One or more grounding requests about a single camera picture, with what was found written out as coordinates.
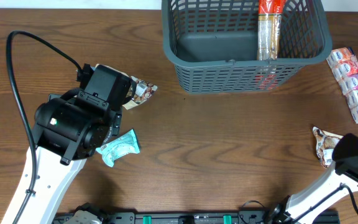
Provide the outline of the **multicolour tissue pack strip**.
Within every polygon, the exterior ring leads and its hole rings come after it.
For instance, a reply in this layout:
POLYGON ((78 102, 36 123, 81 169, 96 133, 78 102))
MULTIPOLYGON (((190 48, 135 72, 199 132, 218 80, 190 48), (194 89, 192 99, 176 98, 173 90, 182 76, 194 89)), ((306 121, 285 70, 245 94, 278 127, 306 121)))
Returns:
POLYGON ((358 124, 358 59, 354 51, 350 47, 334 49, 326 61, 358 124))

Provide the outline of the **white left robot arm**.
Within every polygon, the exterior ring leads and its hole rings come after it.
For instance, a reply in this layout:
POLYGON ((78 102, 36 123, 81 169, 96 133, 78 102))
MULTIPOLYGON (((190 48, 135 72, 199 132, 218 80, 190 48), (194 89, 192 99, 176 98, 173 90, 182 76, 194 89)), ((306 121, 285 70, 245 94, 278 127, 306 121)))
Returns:
POLYGON ((32 145, 3 223, 51 223, 73 179, 97 148, 119 134, 137 83, 105 65, 84 66, 80 87, 51 94, 35 112, 32 145))

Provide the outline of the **orange spaghetti packet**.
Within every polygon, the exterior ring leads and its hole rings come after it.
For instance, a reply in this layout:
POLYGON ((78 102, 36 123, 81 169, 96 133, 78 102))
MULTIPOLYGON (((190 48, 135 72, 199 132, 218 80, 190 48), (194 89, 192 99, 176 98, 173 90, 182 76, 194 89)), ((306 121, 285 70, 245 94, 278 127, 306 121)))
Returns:
POLYGON ((256 80, 259 90, 271 90, 277 86, 276 69, 271 63, 278 58, 280 27, 286 0, 259 0, 257 60, 266 63, 256 80))

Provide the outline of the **beige brown snack bag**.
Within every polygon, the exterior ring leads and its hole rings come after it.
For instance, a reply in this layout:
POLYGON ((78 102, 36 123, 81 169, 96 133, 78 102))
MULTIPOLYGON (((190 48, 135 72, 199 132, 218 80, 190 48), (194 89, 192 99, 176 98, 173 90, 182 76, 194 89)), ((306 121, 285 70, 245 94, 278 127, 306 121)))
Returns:
POLYGON ((316 155, 320 164, 328 168, 333 162, 333 151, 343 136, 330 133, 314 126, 312 129, 316 138, 316 155))

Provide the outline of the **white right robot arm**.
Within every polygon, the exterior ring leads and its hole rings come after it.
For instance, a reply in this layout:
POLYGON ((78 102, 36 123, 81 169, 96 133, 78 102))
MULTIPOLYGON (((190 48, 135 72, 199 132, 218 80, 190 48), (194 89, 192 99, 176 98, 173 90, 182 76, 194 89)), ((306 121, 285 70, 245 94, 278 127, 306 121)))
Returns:
MULTIPOLYGON (((327 63, 346 97, 351 115, 358 124, 358 59, 350 47, 334 49, 327 63)), ((324 173, 307 188, 278 204, 266 223, 313 223, 328 207, 358 192, 358 137, 312 129, 316 154, 324 173)))

